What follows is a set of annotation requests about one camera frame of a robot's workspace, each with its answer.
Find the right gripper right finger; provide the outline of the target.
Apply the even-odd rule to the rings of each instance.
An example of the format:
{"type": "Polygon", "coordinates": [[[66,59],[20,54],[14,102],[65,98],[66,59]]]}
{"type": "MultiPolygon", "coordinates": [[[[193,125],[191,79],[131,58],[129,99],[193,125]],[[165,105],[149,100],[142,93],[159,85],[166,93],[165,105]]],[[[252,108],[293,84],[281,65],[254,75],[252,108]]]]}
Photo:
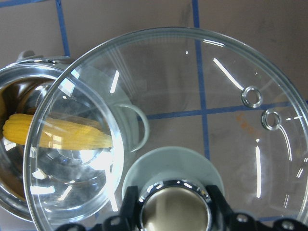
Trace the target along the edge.
{"type": "Polygon", "coordinates": [[[214,227],[219,231],[306,231],[307,225],[291,218],[281,218],[267,226],[251,215],[235,212],[216,185],[207,185],[214,227]]]}

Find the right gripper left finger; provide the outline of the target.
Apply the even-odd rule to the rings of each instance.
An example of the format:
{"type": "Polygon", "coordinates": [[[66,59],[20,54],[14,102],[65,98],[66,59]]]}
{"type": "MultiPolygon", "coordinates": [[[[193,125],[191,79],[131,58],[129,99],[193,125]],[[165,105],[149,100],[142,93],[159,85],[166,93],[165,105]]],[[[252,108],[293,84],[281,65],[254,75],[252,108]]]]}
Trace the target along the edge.
{"type": "Polygon", "coordinates": [[[138,187],[129,186],[118,215],[95,224],[89,231],[133,231],[137,225],[138,187]]]}

